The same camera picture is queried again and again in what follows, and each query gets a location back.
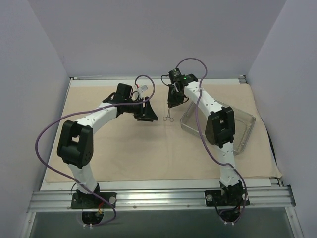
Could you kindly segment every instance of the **beige tablecloth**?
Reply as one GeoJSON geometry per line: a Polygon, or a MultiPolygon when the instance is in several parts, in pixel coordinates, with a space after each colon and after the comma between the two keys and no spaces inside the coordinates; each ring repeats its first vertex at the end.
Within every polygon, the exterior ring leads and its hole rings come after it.
{"type": "MultiPolygon", "coordinates": [[[[214,98],[246,111],[256,123],[244,152],[235,157],[236,167],[244,177],[281,177],[274,163],[264,123],[257,111],[253,93],[247,84],[205,85],[214,98]]],[[[116,87],[71,87],[63,115],[96,108],[116,87]]],[[[200,138],[181,129],[180,118],[189,103],[172,108],[174,122],[162,120],[167,114],[165,86],[157,86],[151,105],[159,121],[136,121],[123,114],[102,127],[94,136],[92,170],[97,181],[137,181],[219,178],[219,167],[203,148],[200,138]]],[[[57,132],[59,138],[61,125],[57,132]]],[[[49,164],[65,173],[70,169],[56,154],[57,143],[49,164]]],[[[69,179],[48,171],[46,182],[69,179]]]]}

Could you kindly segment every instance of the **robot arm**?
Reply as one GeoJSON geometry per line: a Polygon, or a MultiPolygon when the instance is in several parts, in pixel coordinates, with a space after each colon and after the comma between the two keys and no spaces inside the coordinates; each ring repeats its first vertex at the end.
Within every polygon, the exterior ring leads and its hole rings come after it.
{"type": "MultiPolygon", "coordinates": [[[[167,99],[169,108],[182,104],[185,98],[197,103],[200,90],[203,91],[198,107],[207,118],[206,138],[210,144],[216,146],[218,161],[222,164],[230,163],[235,167],[233,157],[235,125],[232,108],[225,108],[206,91],[200,89],[198,79],[193,74],[182,75],[176,68],[170,71],[168,76],[171,80],[167,99]]],[[[220,183],[223,186],[234,186],[239,180],[231,167],[220,167],[220,183]]]]}
{"type": "MultiPolygon", "coordinates": [[[[62,157],[63,161],[68,164],[74,177],[89,190],[99,190],[90,167],[90,160],[94,152],[94,134],[107,122],[123,113],[132,113],[134,118],[140,121],[158,120],[149,101],[133,105],[135,102],[142,102],[147,99],[147,97],[142,97],[142,93],[146,89],[145,85],[141,87],[134,86],[132,88],[130,85],[119,83],[117,91],[104,99],[96,109],[96,112],[77,121],[68,120],[63,124],[57,147],[57,155],[62,157]],[[112,106],[113,104],[119,105],[122,103],[132,104],[112,106]]],[[[77,185],[77,190],[84,194],[88,193],[80,185],[77,185]]]]}

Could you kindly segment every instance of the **metal tray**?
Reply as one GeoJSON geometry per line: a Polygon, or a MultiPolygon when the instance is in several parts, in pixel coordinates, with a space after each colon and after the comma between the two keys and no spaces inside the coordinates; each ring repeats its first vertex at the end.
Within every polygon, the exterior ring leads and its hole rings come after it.
{"type": "MultiPolygon", "coordinates": [[[[224,105],[225,107],[229,107],[229,105],[223,102],[220,102],[218,100],[216,101],[224,105]]],[[[195,107],[196,107],[196,104],[191,102],[191,104],[189,105],[189,108],[182,116],[180,120],[180,124],[184,131],[187,131],[190,134],[193,134],[199,137],[199,132],[198,132],[196,120],[195,120],[195,107]]],[[[253,129],[256,118],[253,115],[246,113],[235,107],[232,107],[232,109],[234,111],[234,120],[235,120],[235,127],[236,127],[236,133],[234,135],[234,141],[233,141],[233,152],[235,155],[238,155],[243,152],[248,142],[248,139],[253,129]]],[[[205,131],[207,119],[201,110],[199,110],[198,112],[198,119],[200,124],[202,125],[202,130],[205,131]]]]}

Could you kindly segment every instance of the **wall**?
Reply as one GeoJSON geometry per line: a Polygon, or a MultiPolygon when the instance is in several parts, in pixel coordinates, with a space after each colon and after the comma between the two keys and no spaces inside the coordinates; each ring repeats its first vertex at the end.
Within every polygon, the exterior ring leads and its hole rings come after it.
{"type": "Polygon", "coordinates": [[[287,0],[247,77],[305,237],[317,232],[316,12],[316,0],[287,0]]]}
{"type": "Polygon", "coordinates": [[[70,76],[246,74],[285,0],[29,0],[70,76]],[[198,63],[182,65],[202,74],[198,63]]]}
{"type": "MultiPolygon", "coordinates": [[[[68,78],[27,0],[0,1],[0,233],[18,237],[44,172],[37,134],[61,112],[68,78]]],[[[48,159],[53,132],[43,138],[48,159]]]]}

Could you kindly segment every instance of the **rectangular tray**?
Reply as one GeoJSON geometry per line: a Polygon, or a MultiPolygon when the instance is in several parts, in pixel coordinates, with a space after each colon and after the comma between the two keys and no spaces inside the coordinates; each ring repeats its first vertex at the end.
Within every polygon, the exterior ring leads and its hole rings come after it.
{"type": "MultiPolygon", "coordinates": [[[[222,104],[224,107],[229,107],[229,105],[223,102],[220,102],[218,100],[216,101],[222,104]]],[[[198,132],[196,120],[195,120],[195,107],[196,107],[196,104],[194,102],[191,102],[187,111],[182,116],[180,120],[180,124],[184,131],[187,131],[190,134],[193,134],[199,137],[199,132],[198,132]]],[[[246,113],[240,109],[237,109],[232,106],[230,107],[233,109],[233,112],[234,112],[234,121],[235,121],[235,128],[236,128],[236,133],[234,135],[234,141],[233,141],[233,151],[235,155],[238,155],[243,152],[248,142],[248,139],[253,129],[256,118],[253,115],[246,113]]],[[[205,117],[205,115],[203,114],[201,110],[199,110],[198,112],[198,119],[200,124],[202,125],[203,132],[205,132],[207,118],[205,117]]]]}

